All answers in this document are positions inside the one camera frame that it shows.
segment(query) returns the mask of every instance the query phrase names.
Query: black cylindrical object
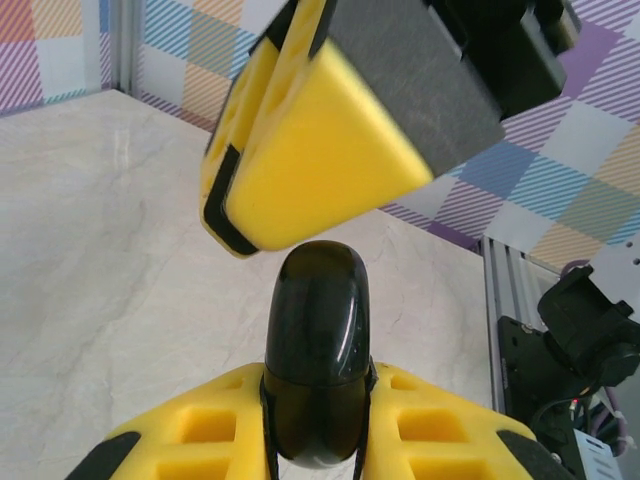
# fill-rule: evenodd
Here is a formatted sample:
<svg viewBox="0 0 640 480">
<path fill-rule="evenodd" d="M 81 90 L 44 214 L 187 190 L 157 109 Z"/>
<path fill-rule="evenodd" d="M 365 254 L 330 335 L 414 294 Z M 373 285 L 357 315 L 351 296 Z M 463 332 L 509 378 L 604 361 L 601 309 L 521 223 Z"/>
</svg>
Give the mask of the black cylindrical object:
<svg viewBox="0 0 640 480">
<path fill-rule="evenodd" d="M 369 288 L 360 256 L 315 241 L 285 260 L 276 282 L 265 355 L 271 439 L 307 468 L 345 460 L 367 415 Z"/>
</svg>

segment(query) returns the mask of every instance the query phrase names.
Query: yellow robot part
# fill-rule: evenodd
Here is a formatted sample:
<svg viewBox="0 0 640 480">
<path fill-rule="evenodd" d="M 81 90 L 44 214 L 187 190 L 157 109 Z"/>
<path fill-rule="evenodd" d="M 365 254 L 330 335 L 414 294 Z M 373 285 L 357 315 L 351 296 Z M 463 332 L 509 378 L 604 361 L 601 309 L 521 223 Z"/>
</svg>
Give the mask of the yellow robot part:
<svg viewBox="0 0 640 480">
<path fill-rule="evenodd" d="M 497 435 L 535 440 L 521 423 L 376 364 L 365 480 L 530 480 Z"/>
<path fill-rule="evenodd" d="M 259 249 L 287 248 L 432 180 L 330 41 L 279 91 L 277 116 L 252 132 L 225 205 Z"/>
<path fill-rule="evenodd" d="M 225 108 L 218 121 L 213 141 L 201 165 L 201 223 L 210 235 L 234 255 L 242 256 L 229 247 L 227 242 L 220 238 L 218 232 L 214 230 L 215 227 L 207 222 L 204 214 L 205 205 L 228 147 L 232 145 L 238 151 L 242 151 L 246 146 L 279 53 L 268 38 L 263 39 L 256 47 L 249 62 L 231 87 Z"/>
<path fill-rule="evenodd" d="M 376 368 L 364 480 L 531 480 L 497 435 L 535 440 L 527 427 L 399 368 Z M 114 430 L 107 441 L 140 438 L 110 480 L 269 480 L 263 372 L 238 368 Z"/>
<path fill-rule="evenodd" d="M 237 256 L 290 247 L 433 179 L 340 49 L 329 38 L 314 45 L 330 15 L 327 0 L 297 2 L 280 51 L 265 35 L 232 87 L 203 163 L 200 207 L 209 233 Z M 231 119 L 245 96 L 236 139 Z M 225 155 L 237 159 L 214 194 Z M 218 226 L 208 219 L 220 214 Z"/>
<path fill-rule="evenodd" d="M 139 441 L 110 480 L 268 480 L 260 380 L 250 364 L 121 425 Z"/>
</svg>

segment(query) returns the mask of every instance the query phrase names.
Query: marble surface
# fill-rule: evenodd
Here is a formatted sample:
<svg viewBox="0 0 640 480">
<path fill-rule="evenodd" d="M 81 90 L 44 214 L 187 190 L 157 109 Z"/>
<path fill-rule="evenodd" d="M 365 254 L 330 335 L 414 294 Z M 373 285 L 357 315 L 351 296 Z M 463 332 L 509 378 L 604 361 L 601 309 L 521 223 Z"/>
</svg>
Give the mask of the marble surface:
<svg viewBox="0 0 640 480">
<path fill-rule="evenodd" d="M 1 479 L 64 478 L 113 427 L 263 358 L 286 252 L 240 261 L 201 228 L 207 139 L 117 92 L 0 119 Z M 379 211 L 321 237 L 367 264 L 375 358 L 489 406 L 481 258 Z"/>
</svg>

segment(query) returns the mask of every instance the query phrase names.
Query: plaid wall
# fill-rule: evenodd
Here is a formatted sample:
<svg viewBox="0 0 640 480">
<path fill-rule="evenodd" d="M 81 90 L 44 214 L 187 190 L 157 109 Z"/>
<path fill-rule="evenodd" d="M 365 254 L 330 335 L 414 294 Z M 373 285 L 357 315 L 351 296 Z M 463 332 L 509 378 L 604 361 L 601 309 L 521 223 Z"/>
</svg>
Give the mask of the plaid wall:
<svg viewBox="0 0 640 480">
<path fill-rule="evenodd" d="M 110 0 L 0 0 L 0 115 L 111 87 Z"/>
<path fill-rule="evenodd" d="M 283 0 L 145 0 L 137 96 L 210 130 Z M 574 0 L 560 98 L 506 140 L 383 210 L 463 247 L 489 235 L 559 268 L 640 230 L 640 0 Z"/>
</svg>

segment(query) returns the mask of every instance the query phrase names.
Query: rectangular hole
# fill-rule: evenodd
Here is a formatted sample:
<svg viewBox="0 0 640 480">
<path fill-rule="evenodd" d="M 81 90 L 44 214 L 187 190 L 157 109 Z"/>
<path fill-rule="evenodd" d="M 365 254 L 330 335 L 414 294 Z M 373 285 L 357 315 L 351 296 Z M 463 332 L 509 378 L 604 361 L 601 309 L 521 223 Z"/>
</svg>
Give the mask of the rectangular hole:
<svg viewBox="0 0 640 480">
<path fill-rule="evenodd" d="M 225 480 L 228 470 L 228 458 L 166 462 L 158 465 L 156 480 Z"/>
<path fill-rule="evenodd" d="M 487 469 L 480 460 L 422 459 L 409 460 L 415 480 L 485 480 Z"/>
<path fill-rule="evenodd" d="M 602 466 L 603 468 L 606 468 L 607 470 L 611 470 L 611 465 L 609 465 L 608 463 L 604 463 L 602 460 L 599 460 L 597 458 L 593 458 L 593 461 L 596 462 L 598 465 Z"/>
<path fill-rule="evenodd" d="M 180 443 L 233 442 L 236 414 L 230 410 L 190 408 L 184 417 Z"/>
<path fill-rule="evenodd" d="M 600 445 L 599 443 L 594 442 L 593 440 L 590 440 L 587 438 L 587 443 L 593 445 L 596 448 L 599 448 L 600 450 L 604 450 L 604 448 L 602 447 L 602 445 Z"/>
<path fill-rule="evenodd" d="M 406 409 L 398 417 L 398 432 L 405 442 L 464 443 L 467 435 L 458 418 L 443 409 Z"/>
<path fill-rule="evenodd" d="M 394 390 L 416 390 L 418 387 L 415 382 L 400 375 L 391 377 L 391 388 Z"/>
<path fill-rule="evenodd" d="M 609 475 L 607 472 L 604 472 L 599 468 L 596 468 L 596 472 L 598 472 L 600 476 L 602 476 L 603 478 L 608 478 L 609 480 L 616 480 L 616 477 L 614 477 L 613 475 Z"/>
</svg>

